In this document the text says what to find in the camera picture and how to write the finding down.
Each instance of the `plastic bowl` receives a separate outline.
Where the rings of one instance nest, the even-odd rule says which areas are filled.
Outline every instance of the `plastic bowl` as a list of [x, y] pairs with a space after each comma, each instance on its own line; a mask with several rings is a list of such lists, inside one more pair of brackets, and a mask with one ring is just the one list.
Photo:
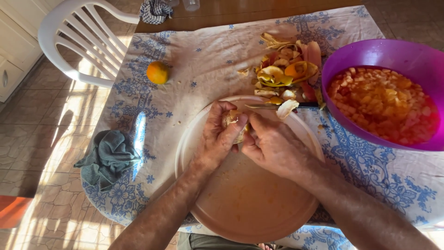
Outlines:
[[[362, 65], [379, 66], [403, 74], [419, 84], [438, 107], [440, 125], [437, 133], [426, 143], [403, 146], [379, 138], [357, 126], [333, 104], [327, 95], [330, 82], [338, 73]], [[415, 151], [444, 151], [444, 52], [423, 44], [402, 40], [372, 39], [346, 45], [335, 51], [322, 70], [324, 100], [339, 124], [352, 134], [371, 143]]]

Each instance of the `tiled floor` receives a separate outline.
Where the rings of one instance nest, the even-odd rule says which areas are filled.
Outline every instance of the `tiled floor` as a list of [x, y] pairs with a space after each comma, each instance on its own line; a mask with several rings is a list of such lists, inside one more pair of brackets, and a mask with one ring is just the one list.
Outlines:
[[[128, 13], [137, 13], [142, 2], [108, 1]], [[444, 1], [363, 2], [387, 38], [444, 51]], [[136, 25], [100, 14], [128, 44]], [[74, 52], [61, 51], [80, 71], [96, 73]], [[34, 197], [18, 228], [0, 230], [4, 249], [104, 250], [122, 232], [123, 226], [104, 218], [89, 203], [79, 170], [72, 167], [85, 153], [108, 94], [108, 89], [69, 79], [43, 59], [0, 107], [0, 194]], [[167, 249], [175, 249], [176, 242], [177, 236]]]

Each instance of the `dish towel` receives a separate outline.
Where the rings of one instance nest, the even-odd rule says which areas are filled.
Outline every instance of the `dish towel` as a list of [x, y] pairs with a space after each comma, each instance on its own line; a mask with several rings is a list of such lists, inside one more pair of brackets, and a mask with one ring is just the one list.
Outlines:
[[140, 6], [139, 17], [147, 24], [161, 24], [172, 15], [173, 9], [163, 0], [145, 0]]
[[140, 161], [134, 148], [125, 144], [118, 130], [99, 132], [93, 140], [90, 153], [74, 164], [89, 185], [99, 182], [100, 191], [109, 191], [121, 173]]

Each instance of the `blue floral tablecloth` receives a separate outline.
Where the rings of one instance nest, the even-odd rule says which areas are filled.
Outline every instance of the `blue floral tablecloth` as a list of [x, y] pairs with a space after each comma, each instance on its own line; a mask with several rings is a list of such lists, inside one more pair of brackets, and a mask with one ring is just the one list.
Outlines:
[[[237, 70], [257, 65], [267, 53], [262, 32], [305, 43], [315, 40], [327, 56], [345, 44], [384, 37], [364, 6], [194, 32], [135, 34], [95, 133], [119, 129], [133, 142], [142, 162], [126, 170], [108, 192], [83, 182], [89, 200], [103, 215], [123, 225], [131, 223], [175, 180], [177, 145], [194, 116], [213, 100], [253, 93], [253, 73], [244, 77]], [[147, 66], [154, 60], [170, 67], [169, 84], [155, 85], [147, 79]], [[444, 154], [371, 144], [350, 134], [325, 110], [301, 109], [298, 115], [315, 131], [326, 163], [346, 181], [414, 225], [444, 220]], [[213, 234], [191, 215], [182, 226], [184, 232]], [[352, 247], [321, 206], [308, 225], [276, 243], [300, 249]]]

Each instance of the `person's right hand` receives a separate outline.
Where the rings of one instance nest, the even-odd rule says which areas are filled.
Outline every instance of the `person's right hand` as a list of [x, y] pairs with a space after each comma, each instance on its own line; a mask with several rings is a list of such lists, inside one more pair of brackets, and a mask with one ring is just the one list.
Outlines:
[[245, 133], [242, 153], [262, 168], [287, 179], [307, 167], [308, 159], [314, 156], [287, 124], [271, 121], [255, 112], [246, 114], [256, 131], [259, 146], [249, 133]]

